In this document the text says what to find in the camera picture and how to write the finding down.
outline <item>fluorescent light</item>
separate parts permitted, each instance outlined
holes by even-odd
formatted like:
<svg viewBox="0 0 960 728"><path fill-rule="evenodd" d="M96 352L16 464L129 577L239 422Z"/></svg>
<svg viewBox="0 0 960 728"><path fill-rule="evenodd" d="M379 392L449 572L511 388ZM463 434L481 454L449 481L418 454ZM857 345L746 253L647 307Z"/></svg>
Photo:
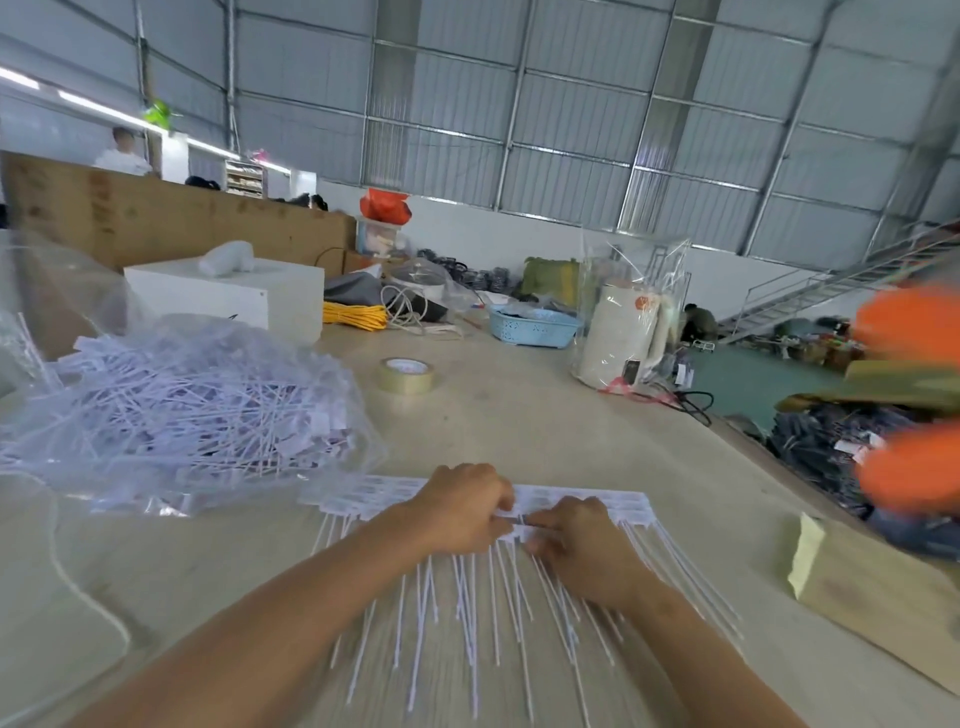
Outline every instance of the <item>fluorescent light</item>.
<svg viewBox="0 0 960 728"><path fill-rule="evenodd" d="M191 147L203 149L211 154L219 155L220 157L226 157L227 159L233 159L234 161L240 160L240 155L236 155L233 152L228 152L226 149L221 149L220 147L215 147L212 144L207 144L205 141L200 141L200 139L195 139L192 136L186 137L186 143Z"/></svg>
<svg viewBox="0 0 960 728"><path fill-rule="evenodd" d="M293 174L293 170L292 170L292 169L287 169L286 167L281 167L279 164L274 164L274 163L271 162L271 161L259 161L257 164L259 164L261 167L266 167L267 169L272 169L272 170L274 170L275 172L282 172L282 173L285 174L285 175L292 175L292 174Z"/></svg>
<svg viewBox="0 0 960 728"><path fill-rule="evenodd" d="M63 99L63 101L69 101L71 104L76 104L79 107L97 111L98 113L102 113L104 116L110 116L114 119L119 119L120 121L126 122L131 126L139 127L140 129L147 129L158 134L166 134L166 131L160 127L146 122L143 119L138 119L135 116L130 116L128 113L124 113L123 111L105 107L102 104L96 103L95 101L90 101L89 99L85 99L83 96L77 96L76 94L68 93L67 91L57 91L57 93L60 95L60 98Z"/></svg>
<svg viewBox="0 0 960 728"><path fill-rule="evenodd" d="M7 81L13 81L15 84L25 85L34 91L40 90L40 84L32 78L24 76L22 73L17 73L16 71L10 71L8 68L0 68L0 79L7 79Z"/></svg>

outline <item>white cable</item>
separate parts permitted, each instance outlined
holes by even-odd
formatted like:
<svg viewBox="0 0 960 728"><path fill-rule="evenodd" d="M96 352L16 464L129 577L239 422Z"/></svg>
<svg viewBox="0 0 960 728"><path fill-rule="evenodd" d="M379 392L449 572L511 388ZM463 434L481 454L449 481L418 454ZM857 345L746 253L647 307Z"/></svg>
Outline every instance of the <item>white cable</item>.
<svg viewBox="0 0 960 728"><path fill-rule="evenodd" d="M42 700L34 703L33 705L27 706L21 711L14 713L10 716L7 716L0 720L0 728L11 728L17 724L20 720L27 716L31 716L37 711L44 710L59 702L65 698L70 693L79 690L84 685L96 680L102 675L106 674L110 670L114 669L117 665L123 662L126 659L127 655L130 654L130 647L132 644L132 637L130 630L127 628L127 625L124 622L114 615L107 607L97 601L93 596L81 589L77 583L70 578L67 574L66 569L63 568L63 564L60 562L60 557L57 555L57 530L59 528L60 521L60 505L57 502L57 494L40 478L36 477L32 473L23 473L23 472L14 472L14 471L3 471L0 472L2 475L22 475L29 477L35 480L37 483L43 486L45 490L50 493L51 503L50 503L50 517L47 524L47 547L48 555L50 556L50 563L53 565L54 571L57 573L57 576L60 578L60 581L66 585L66 588L81 602L83 602L90 610L96 612L102 618L104 618L114 629L120 634L120 638L123 640L123 652L118 658L116 658L109 665L104 667L102 670L97 672L92 677L84 680L82 683L75 685L72 688L67 688L66 690L56 692L53 695L49 695Z"/></svg>
<svg viewBox="0 0 960 728"><path fill-rule="evenodd" d="M389 291L394 292L392 297L388 296ZM423 299L423 311L414 309L415 296ZM463 330L455 324L423 323L423 318L430 307L430 300L416 288L385 283L380 289L380 302L387 309L387 328L399 328L417 336L454 333L457 338L464 338Z"/></svg>

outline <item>yellow rope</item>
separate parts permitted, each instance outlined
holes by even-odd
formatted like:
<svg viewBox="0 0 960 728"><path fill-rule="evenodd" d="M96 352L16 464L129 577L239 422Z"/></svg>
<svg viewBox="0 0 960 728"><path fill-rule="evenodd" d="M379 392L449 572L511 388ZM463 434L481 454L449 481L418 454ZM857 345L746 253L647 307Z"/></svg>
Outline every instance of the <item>yellow rope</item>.
<svg viewBox="0 0 960 728"><path fill-rule="evenodd" d="M380 331L387 327L387 309L382 305L343 305L324 301L324 323Z"/></svg>

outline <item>pile of plastic tags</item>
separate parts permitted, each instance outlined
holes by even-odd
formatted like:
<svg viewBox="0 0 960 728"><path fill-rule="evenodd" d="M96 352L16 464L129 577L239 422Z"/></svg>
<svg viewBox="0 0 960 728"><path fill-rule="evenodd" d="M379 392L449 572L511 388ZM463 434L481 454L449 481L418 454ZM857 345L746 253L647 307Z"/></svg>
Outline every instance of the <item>pile of plastic tags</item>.
<svg viewBox="0 0 960 728"><path fill-rule="evenodd" d="M299 481L343 483L382 454L350 371L264 330L171 316L75 350L25 391L0 468L94 510L192 515Z"/></svg>

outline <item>corrugated metal wall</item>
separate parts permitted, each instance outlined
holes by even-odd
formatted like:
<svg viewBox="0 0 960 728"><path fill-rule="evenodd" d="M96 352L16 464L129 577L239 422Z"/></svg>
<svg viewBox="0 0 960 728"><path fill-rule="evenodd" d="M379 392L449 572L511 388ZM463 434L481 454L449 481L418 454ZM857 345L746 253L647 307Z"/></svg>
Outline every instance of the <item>corrugated metal wall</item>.
<svg viewBox="0 0 960 728"><path fill-rule="evenodd" d="M0 0L0 62L135 109L135 2L158 95L222 144L221 0ZM330 180L814 268L960 216L956 0L238 6L243 151Z"/></svg>
<svg viewBox="0 0 960 728"><path fill-rule="evenodd" d="M138 115L144 106L138 6L155 96L179 115L176 129L223 146L226 16L220 0L0 0L0 66ZM89 164L111 144L111 126L10 86L0 88L5 149ZM190 166L194 174L223 177L221 158L194 151Z"/></svg>

